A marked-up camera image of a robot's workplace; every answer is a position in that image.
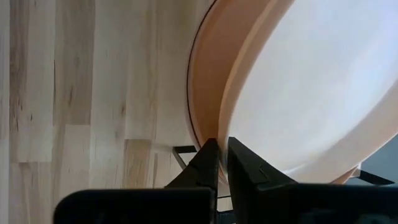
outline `black holder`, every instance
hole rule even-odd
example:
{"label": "black holder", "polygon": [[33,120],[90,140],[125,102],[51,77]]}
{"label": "black holder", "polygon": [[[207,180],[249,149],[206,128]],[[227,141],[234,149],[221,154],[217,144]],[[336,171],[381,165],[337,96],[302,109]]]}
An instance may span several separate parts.
{"label": "black holder", "polygon": [[[85,190],[57,206],[54,223],[361,223],[397,220],[393,187],[300,184],[236,138],[228,141],[228,181],[234,210],[217,211],[220,148],[209,139],[164,189]],[[374,184],[390,180],[361,172]]]}

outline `light wood grain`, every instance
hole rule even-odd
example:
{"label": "light wood grain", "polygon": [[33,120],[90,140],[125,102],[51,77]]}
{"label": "light wood grain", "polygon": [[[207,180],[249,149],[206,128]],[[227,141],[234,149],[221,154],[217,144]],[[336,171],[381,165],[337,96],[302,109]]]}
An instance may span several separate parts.
{"label": "light wood grain", "polygon": [[192,143],[186,69],[211,2],[0,0],[1,224],[181,172],[172,146]]}

